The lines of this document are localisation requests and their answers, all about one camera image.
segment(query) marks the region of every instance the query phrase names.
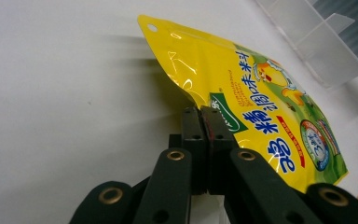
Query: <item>circular badge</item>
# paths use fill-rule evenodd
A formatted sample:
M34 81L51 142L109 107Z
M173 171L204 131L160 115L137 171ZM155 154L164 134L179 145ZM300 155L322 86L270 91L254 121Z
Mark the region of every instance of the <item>circular badge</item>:
M319 129L309 120L300 124L302 141L318 171L326 168L329 161L328 145Z

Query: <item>white table surface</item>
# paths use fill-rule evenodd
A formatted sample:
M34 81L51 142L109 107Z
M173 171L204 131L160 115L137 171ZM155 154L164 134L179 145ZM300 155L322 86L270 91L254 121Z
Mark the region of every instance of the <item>white table surface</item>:
M146 14L238 42L280 62L328 117L358 194L358 78L328 90L253 0L0 0L0 223L68 223L90 190L151 174L192 105L137 24ZM218 223L215 197L192 223Z

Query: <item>product logo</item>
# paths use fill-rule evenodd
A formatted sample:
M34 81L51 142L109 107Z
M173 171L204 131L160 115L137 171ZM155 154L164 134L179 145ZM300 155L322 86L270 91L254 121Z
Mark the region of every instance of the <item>product logo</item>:
M304 119L300 125L303 143L318 171L326 168L329 161L328 145L322 133L309 120Z
M231 112L223 93L211 93L211 107L220 110L228 129L232 133L240 133L248 130L248 128Z
M334 135L331 132L330 127L322 119L318 120L318 124L319 124L319 127L322 128L322 130L324 131L324 134L327 136L328 140L331 143L333 155L336 156L336 155L340 154L336 138L334 138Z

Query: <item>green label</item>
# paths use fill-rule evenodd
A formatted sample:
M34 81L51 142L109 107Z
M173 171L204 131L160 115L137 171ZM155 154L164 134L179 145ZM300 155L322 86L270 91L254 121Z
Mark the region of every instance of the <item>green label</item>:
M211 107L220 110L223 119L232 133L240 133L248 130L248 128L240 122L234 113L229 109L225 95L223 93L211 93Z

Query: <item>yellow plastic bag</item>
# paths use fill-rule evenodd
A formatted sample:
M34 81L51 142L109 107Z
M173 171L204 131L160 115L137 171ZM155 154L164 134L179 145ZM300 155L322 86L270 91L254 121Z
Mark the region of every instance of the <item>yellow plastic bag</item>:
M240 147L258 151L291 187L348 171L326 117L275 61L224 38L139 16L168 77L198 107L219 109Z

